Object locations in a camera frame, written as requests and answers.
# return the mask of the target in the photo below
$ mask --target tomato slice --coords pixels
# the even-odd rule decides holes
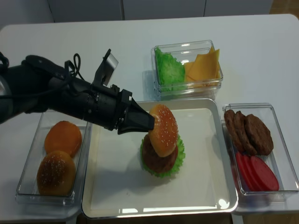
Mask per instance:
[[[263,160],[251,156],[250,163],[255,179],[260,183],[263,190],[279,190],[279,183],[272,170]]]
[[[245,163],[245,171],[247,172],[247,175],[249,177],[249,181],[251,182],[253,188],[255,191],[261,191],[263,190],[263,186],[257,181],[257,179],[255,178],[255,175],[253,173],[253,168],[252,165],[250,163],[250,157],[247,155],[243,156],[244,159],[244,163]]]
[[[246,169],[246,164],[245,164],[245,161],[244,161],[244,156],[242,156],[241,153],[237,152],[236,158],[237,158],[237,165],[239,167],[241,175],[242,175],[245,183],[247,184],[249,190],[250,191],[255,191],[255,187],[253,186],[252,181],[250,180],[248,171]]]

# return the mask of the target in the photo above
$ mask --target plastic container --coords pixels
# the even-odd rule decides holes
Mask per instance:
[[[235,174],[235,184],[239,195],[248,196],[254,200],[272,200],[283,201],[286,196],[298,193],[298,179],[285,144],[285,140],[281,133],[274,108],[271,104],[229,104],[223,107],[223,111],[233,110],[234,112],[241,111],[245,116],[253,114],[263,121],[271,132],[271,137],[274,144],[273,151],[268,156],[260,157],[273,171],[278,183],[278,191],[250,191],[243,180],[240,170],[236,163],[237,149],[233,146],[231,139],[229,139],[231,162],[233,173]]]
[[[44,141],[49,130],[59,121],[69,121],[77,125],[82,134],[82,144],[73,158],[76,166],[76,179],[73,188],[68,196],[44,196],[40,195],[37,188],[36,175],[39,165],[43,158],[46,156],[44,149]],[[82,180],[84,179],[87,155],[86,151],[89,150],[91,138],[92,124],[84,120],[58,113],[55,111],[47,111],[42,114],[39,121],[36,134],[34,136],[31,149],[29,151],[23,173],[21,175],[15,199],[18,203],[33,203],[45,205],[62,205],[70,206],[74,203],[75,197],[79,196],[79,190],[82,188]]]
[[[151,50],[151,58],[155,80],[155,92],[160,100],[176,98],[216,98],[217,92],[221,88],[221,82],[223,80],[223,74],[219,64],[219,72],[215,79],[162,85],[159,80],[155,56],[155,50],[157,47],[159,47],[163,53],[170,53],[177,59],[178,62],[184,64],[187,62],[194,62],[197,54],[207,54],[211,48],[214,49],[212,41],[208,40],[156,46]],[[179,87],[181,90],[168,91],[173,87]]]

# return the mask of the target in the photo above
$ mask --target yellow cheese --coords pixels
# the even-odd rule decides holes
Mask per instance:
[[[216,78],[218,59],[219,49],[205,55],[197,55],[195,62],[185,75],[196,81]]]
[[[209,53],[212,53],[212,52],[214,52],[214,51],[215,51],[214,47],[211,46]]]
[[[188,73],[192,67],[192,65],[194,64],[194,62],[187,62],[184,64],[184,68],[185,68],[185,82],[194,82],[194,80],[191,80],[189,78],[187,78]]]

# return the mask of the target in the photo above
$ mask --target table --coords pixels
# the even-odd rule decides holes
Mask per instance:
[[[63,65],[75,53],[81,56],[83,77],[91,82],[106,51],[111,48],[118,67],[110,81],[133,92],[136,101],[154,100],[150,49],[156,45],[212,40],[221,50],[224,74],[216,97],[224,104],[269,102],[276,111],[294,168],[299,174],[299,22],[292,15],[203,17],[149,21],[106,21],[12,25],[0,31],[0,51],[10,65],[29,54]],[[22,114],[0,125],[0,222],[64,220],[80,205],[55,208],[18,205],[14,201],[40,114]],[[284,203],[261,208],[238,207],[249,212],[299,210],[299,195]]]

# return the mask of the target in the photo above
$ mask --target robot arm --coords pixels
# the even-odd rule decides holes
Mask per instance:
[[[0,60],[0,123],[22,112],[52,109],[108,130],[118,129],[118,134],[154,128],[154,118],[134,101],[131,92],[104,86],[118,64],[110,49],[92,84],[79,73],[78,54],[75,65],[67,61],[64,68],[39,56],[27,56],[21,65],[10,68],[1,53]]]

